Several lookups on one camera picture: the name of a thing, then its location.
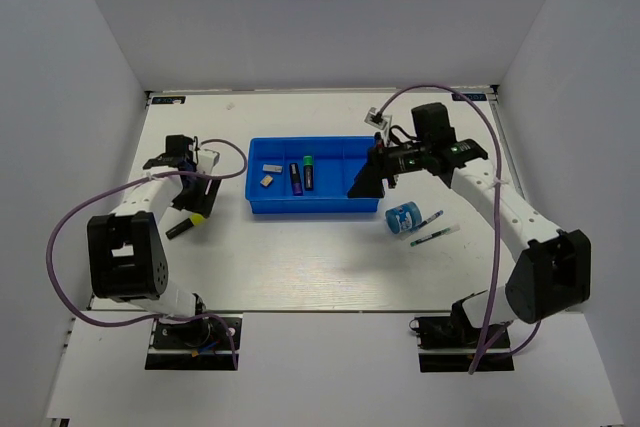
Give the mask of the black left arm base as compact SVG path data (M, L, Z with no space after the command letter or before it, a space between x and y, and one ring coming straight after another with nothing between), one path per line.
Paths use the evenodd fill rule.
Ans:
M147 371L234 371L239 365L243 318L223 316L190 323L156 322Z

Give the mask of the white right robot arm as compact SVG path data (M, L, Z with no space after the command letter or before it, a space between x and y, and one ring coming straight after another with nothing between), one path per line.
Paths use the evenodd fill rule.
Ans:
M388 146L375 138L351 198L381 198L399 175L426 170L464 198L493 227L515 266L506 284L473 294L452 307L451 331L461 344L484 338L488 324L520 320L534 324L586 302L591 293L591 242L544 218L510 185L471 139L459 141L446 107L431 103L411 111L415 140Z

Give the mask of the green capped black highlighter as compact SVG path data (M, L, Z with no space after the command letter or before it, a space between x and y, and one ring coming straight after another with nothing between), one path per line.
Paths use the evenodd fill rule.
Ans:
M314 190L314 158L311 155L303 157L304 189Z

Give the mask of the purple capped black highlighter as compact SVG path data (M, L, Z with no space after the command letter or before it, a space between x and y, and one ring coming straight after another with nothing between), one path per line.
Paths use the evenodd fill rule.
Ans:
M302 196L303 187L302 187L300 170L297 163L293 162L289 164L289 175L290 175L292 194L294 196Z

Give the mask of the small tan wooden block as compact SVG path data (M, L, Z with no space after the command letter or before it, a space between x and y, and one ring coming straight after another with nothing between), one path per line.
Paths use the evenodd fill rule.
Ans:
M271 175L265 175L260 180L260 185L264 188L268 188L274 182L274 177Z

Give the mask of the yellow capped black highlighter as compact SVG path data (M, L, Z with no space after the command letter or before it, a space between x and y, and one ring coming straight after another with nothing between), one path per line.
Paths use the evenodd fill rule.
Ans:
M198 213L191 214L189 217L185 218L184 220L167 230L166 237L168 240L173 240L205 221L206 218L203 215Z

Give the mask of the blue labelled round jar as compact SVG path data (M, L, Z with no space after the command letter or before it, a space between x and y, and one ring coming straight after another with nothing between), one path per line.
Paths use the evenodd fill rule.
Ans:
M411 201L388 209L385 220L393 235L399 235L417 227L422 221L418 205Z

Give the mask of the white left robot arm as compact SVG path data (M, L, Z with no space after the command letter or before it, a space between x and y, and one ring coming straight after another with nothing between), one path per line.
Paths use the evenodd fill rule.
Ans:
M177 334L191 346L209 339L212 324L200 314L201 298L169 279L158 224L170 208L186 211L187 219L169 230L173 239L209 218L221 182L203 176L212 173L219 157L216 151L202 152L196 137L167 136L165 151L143 165L148 180L87 225L94 295L180 317Z

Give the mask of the grey white eraser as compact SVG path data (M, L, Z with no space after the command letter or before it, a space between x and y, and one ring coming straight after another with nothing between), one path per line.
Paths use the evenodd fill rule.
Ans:
M262 171L268 174L281 174L283 172L283 166L275 164L264 164L262 167Z

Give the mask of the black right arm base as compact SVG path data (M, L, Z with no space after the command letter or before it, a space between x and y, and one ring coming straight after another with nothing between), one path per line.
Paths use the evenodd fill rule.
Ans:
M416 316L409 329L417 337L418 360L421 373L466 373L475 357L480 328L472 327L462 308L453 304L448 316ZM508 352L510 338L505 324L491 324L486 349L476 368L477 372L509 372L514 363Z

